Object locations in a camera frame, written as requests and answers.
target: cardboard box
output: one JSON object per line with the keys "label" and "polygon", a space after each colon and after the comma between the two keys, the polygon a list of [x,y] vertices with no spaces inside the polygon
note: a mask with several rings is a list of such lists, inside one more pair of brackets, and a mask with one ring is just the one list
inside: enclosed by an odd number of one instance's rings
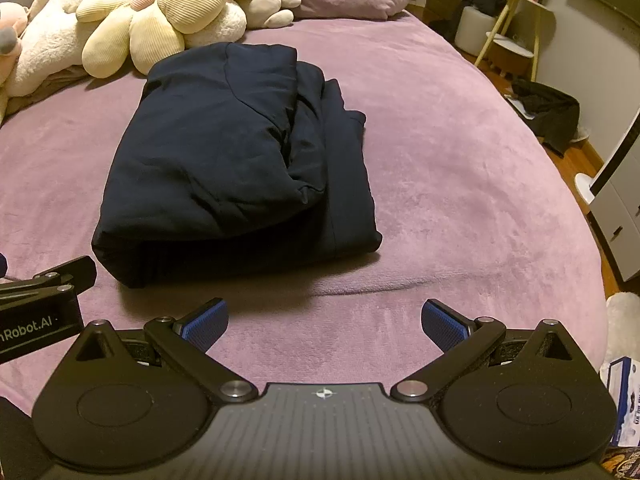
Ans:
{"label": "cardboard box", "polygon": [[623,357],[604,365],[600,378],[618,409],[612,446],[640,446],[640,362]]}

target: gripper logo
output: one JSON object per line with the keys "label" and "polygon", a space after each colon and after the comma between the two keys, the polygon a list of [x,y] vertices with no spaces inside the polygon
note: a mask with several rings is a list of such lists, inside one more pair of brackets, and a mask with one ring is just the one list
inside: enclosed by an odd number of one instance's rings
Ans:
{"label": "gripper logo", "polygon": [[26,325],[17,325],[12,328],[5,328],[4,330],[0,329],[0,343],[7,343],[13,339],[19,339],[27,334],[33,334],[38,330],[51,327],[51,316],[47,316],[43,317],[40,321],[31,321]]}

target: folded navy jacket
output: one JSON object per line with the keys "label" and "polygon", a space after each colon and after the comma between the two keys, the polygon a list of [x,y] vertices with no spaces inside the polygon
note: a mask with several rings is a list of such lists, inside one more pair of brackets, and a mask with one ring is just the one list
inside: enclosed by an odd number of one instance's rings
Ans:
{"label": "folded navy jacket", "polygon": [[366,118],[297,54],[216,43],[152,68],[92,240],[116,279],[139,287],[377,250]]}

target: purple blanket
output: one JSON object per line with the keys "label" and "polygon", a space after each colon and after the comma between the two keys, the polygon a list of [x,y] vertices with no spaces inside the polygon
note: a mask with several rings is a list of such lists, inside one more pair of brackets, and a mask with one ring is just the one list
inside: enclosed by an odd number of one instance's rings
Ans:
{"label": "purple blanket", "polygon": [[[303,20],[257,30],[338,78],[367,115],[364,155],[384,241],[377,254],[191,286],[128,290],[98,268],[85,321],[138,328],[214,296],[231,320],[210,355],[258,386],[381,381],[439,355],[420,308],[438,298],[512,328],[559,318],[594,365],[606,346],[600,256],[536,138],[471,64],[404,12],[388,22]],[[80,254],[143,79],[83,82],[0,129],[0,252],[30,277]],[[70,341],[0,365],[0,396],[29,411]]]}

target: plush toy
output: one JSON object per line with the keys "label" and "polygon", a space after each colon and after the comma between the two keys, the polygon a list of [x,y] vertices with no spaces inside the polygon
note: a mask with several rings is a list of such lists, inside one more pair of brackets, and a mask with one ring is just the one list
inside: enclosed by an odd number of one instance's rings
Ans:
{"label": "plush toy", "polygon": [[9,97],[30,95],[52,74],[82,65],[84,44],[99,24],[78,23],[76,9],[82,1],[34,1],[21,37],[22,53],[4,84]]}
{"label": "plush toy", "polygon": [[[23,7],[0,4],[0,123],[9,98],[31,96],[74,66],[104,78],[131,56],[137,69],[147,74],[156,62],[185,48],[237,41],[247,25],[289,25],[292,13],[281,7],[299,4],[300,0],[34,0],[28,24]],[[79,78],[82,71],[73,72]]]}
{"label": "plush toy", "polygon": [[9,97],[15,96],[15,72],[24,54],[27,24],[46,6],[49,0],[34,0],[31,9],[18,4],[0,3],[0,123],[4,118]]}
{"label": "plush toy", "polygon": [[161,59],[190,46],[237,41],[246,18],[233,0],[83,0],[78,22],[103,20],[82,51],[94,77],[117,72],[127,56],[147,74]]}
{"label": "plush toy", "polygon": [[0,4],[0,84],[9,77],[22,51],[20,35],[27,27],[29,9],[18,4]]}
{"label": "plush toy", "polygon": [[246,15],[246,28],[279,28],[293,22],[301,0],[236,0]]}

